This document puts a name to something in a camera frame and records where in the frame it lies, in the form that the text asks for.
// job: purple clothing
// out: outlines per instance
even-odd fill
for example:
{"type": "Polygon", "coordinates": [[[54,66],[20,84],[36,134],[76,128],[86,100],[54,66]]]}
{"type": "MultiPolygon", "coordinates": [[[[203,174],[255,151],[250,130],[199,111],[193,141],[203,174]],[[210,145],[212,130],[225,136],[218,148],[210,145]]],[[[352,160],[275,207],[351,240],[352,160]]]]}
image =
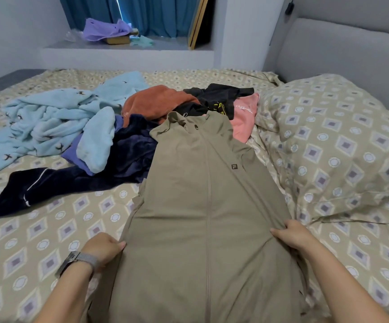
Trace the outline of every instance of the purple clothing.
{"type": "Polygon", "coordinates": [[[84,28],[84,39],[95,42],[107,37],[127,35],[132,28],[121,19],[116,24],[104,23],[103,21],[87,18],[84,28]]]}
{"type": "MultiPolygon", "coordinates": [[[[115,115],[115,132],[120,130],[122,128],[123,124],[123,118],[120,115],[115,115]]],[[[85,162],[83,160],[80,160],[76,156],[76,148],[78,147],[79,141],[81,140],[81,137],[83,134],[79,134],[78,136],[75,137],[73,140],[72,144],[67,148],[66,151],[63,152],[61,155],[62,158],[66,159],[69,163],[72,163],[79,168],[83,169],[89,176],[94,176],[94,173],[91,172],[91,170],[87,167],[85,162]]]]}

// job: hand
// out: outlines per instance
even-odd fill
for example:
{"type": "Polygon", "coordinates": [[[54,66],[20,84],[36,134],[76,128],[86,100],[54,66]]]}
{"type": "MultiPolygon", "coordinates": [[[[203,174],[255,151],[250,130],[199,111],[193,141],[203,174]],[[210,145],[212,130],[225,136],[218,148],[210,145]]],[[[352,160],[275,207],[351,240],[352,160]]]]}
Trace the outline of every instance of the hand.
{"type": "Polygon", "coordinates": [[[101,232],[91,238],[82,248],[81,252],[95,256],[100,266],[108,264],[126,246],[126,242],[116,241],[107,233],[101,232]]]}
{"type": "Polygon", "coordinates": [[[279,230],[272,228],[271,233],[290,247],[303,251],[307,246],[317,241],[311,232],[299,221],[285,220],[284,224],[287,229],[279,230]]]}

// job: brown towel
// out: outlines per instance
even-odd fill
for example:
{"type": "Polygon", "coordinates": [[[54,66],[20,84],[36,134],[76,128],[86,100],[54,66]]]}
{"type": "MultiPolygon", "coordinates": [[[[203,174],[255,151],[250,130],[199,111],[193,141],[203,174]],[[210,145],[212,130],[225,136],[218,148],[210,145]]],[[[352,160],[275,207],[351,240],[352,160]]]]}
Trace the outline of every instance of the brown towel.
{"type": "Polygon", "coordinates": [[[122,108],[123,127],[128,126],[131,114],[142,114],[147,120],[159,119],[159,124],[166,120],[166,115],[185,102],[199,103],[199,100],[183,91],[166,87],[153,86],[133,94],[127,99],[122,108]]]}

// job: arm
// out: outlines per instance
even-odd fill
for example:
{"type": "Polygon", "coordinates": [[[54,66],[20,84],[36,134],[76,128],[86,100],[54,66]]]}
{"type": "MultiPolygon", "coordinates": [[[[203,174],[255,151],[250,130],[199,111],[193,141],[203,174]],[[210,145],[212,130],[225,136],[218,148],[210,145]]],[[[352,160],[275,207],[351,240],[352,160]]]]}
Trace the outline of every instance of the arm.
{"type": "MultiPolygon", "coordinates": [[[[105,266],[125,246],[125,242],[118,244],[109,234],[99,233],[85,244],[81,252],[95,256],[101,266],[105,266]]],[[[51,292],[35,323],[79,323],[91,273],[90,264],[72,263],[51,292]]]]}
{"type": "Polygon", "coordinates": [[[296,220],[285,224],[287,229],[271,229],[272,235],[310,262],[336,323],[389,323],[383,308],[308,229],[296,220]]]}

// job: light blue fleece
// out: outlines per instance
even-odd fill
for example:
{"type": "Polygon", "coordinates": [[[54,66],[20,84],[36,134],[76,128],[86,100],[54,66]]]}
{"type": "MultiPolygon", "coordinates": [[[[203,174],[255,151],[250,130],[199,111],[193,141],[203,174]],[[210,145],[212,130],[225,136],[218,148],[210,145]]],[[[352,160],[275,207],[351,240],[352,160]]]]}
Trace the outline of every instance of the light blue fleece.
{"type": "Polygon", "coordinates": [[[13,100],[2,107],[9,124],[0,130],[0,170],[26,154],[60,154],[101,109],[120,114],[128,97],[148,87],[142,74],[133,71],[93,91],[55,89],[13,100]]]}
{"type": "Polygon", "coordinates": [[[109,106],[101,109],[84,127],[76,148],[76,156],[92,173],[103,171],[108,161],[115,134],[115,113],[109,106]]]}

